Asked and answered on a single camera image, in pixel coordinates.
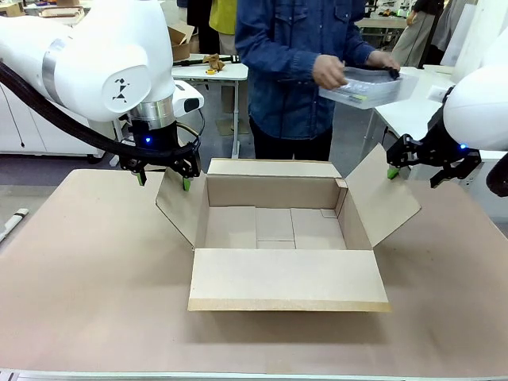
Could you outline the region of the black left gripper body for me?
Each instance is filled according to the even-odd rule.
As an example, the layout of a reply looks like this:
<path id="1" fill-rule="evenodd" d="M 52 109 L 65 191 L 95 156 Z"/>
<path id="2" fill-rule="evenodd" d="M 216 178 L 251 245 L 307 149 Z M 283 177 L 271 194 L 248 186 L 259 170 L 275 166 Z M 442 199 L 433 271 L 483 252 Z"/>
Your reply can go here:
<path id="1" fill-rule="evenodd" d="M 170 125 L 158 129 L 150 129 L 144 121 L 133 121 L 129 127 L 135 145 L 138 148 L 166 152 L 178 148 L 177 126 Z"/>

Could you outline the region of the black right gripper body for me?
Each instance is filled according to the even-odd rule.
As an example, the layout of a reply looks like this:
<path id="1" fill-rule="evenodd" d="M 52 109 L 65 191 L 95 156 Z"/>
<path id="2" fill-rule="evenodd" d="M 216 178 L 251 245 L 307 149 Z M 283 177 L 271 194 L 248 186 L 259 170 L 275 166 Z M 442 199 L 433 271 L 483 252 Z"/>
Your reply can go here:
<path id="1" fill-rule="evenodd" d="M 419 140 L 415 153 L 418 164 L 444 167 L 461 160 L 476 162 L 476 150 L 457 143 L 445 128 L 443 119 L 429 123 L 429 131 Z"/>

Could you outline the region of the person left hand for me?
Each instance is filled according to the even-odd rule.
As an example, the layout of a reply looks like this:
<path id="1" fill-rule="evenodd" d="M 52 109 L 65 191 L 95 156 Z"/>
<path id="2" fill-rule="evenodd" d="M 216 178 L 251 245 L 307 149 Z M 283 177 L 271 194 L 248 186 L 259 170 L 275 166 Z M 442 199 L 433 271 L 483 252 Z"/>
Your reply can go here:
<path id="1" fill-rule="evenodd" d="M 399 63 L 392 57 L 389 52 L 374 50 L 370 53 L 365 64 L 369 67 L 379 68 L 379 69 L 395 69 L 396 71 L 400 71 Z"/>

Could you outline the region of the person right hand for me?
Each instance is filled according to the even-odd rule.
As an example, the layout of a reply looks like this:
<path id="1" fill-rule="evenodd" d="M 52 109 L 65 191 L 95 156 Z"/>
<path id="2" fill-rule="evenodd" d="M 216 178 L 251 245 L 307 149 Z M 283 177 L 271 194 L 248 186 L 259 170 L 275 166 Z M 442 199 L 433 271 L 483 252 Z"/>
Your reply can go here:
<path id="1" fill-rule="evenodd" d="M 344 76 L 344 65 L 336 56 L 319 55 L 314 61 L 312 76 L 314 82 L 326 90 L 348 84 Z"/>

